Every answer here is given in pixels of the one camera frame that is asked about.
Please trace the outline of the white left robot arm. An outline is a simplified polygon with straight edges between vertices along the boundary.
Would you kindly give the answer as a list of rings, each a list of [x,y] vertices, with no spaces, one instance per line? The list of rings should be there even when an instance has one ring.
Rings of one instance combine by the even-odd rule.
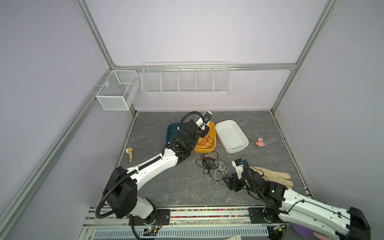
[[[179,123],[176,137],[159,154],[137,166],[114,169],[96,207],[96,218],[130,216],[138,217],[146,224],[153,223],[158,216],[157,208],[150,200],[138,196],[138,190],[163,171],[186,160],[198,140],[209,133],[212,116],[210,111],[187,113]]]

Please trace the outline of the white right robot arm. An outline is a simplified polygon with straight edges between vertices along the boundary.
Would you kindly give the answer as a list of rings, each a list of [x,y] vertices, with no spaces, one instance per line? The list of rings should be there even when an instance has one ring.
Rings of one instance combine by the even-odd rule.
[[[231,191],[245,190],[263,202],[267,222],[299,225],[331,240],[371,239],[371,226],[361,210],[330,206],[299,194],[292,189],[289,174],[253,167],[243,159],[232,165],[236,173],[224,177],[224,183]]]

